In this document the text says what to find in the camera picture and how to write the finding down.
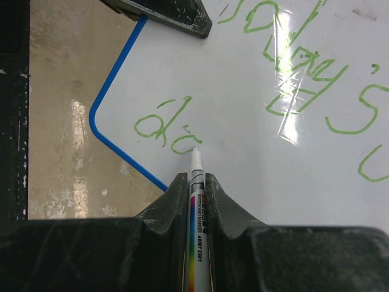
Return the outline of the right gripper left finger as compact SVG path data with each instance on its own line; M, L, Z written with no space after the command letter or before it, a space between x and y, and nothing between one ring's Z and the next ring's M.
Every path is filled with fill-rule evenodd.
M1 227L2 291L181 291L188 179L135 217Z

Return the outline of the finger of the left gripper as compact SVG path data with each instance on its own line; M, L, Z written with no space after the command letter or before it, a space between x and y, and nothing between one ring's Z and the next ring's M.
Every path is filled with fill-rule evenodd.
M212 20L200 0L102 0L133 21L152 19L194 37L208 37Z

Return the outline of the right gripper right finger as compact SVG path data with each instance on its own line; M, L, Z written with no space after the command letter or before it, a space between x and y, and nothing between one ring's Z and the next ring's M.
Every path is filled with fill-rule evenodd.
M205 177L215 291L387 291L388 235L352 226L271 226Z

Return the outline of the white whiteboard marker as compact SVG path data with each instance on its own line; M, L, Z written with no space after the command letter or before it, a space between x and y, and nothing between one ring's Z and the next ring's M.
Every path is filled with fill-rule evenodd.
M205 173L200 151L190 153L184 291L211 291Z

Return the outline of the blue framed whiteboard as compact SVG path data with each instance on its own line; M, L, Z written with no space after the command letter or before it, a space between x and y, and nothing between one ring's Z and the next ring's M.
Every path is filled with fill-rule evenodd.
M388 2L205 1L199 39L135 26L89 113L165 189L198 147L267 224L388 229Z

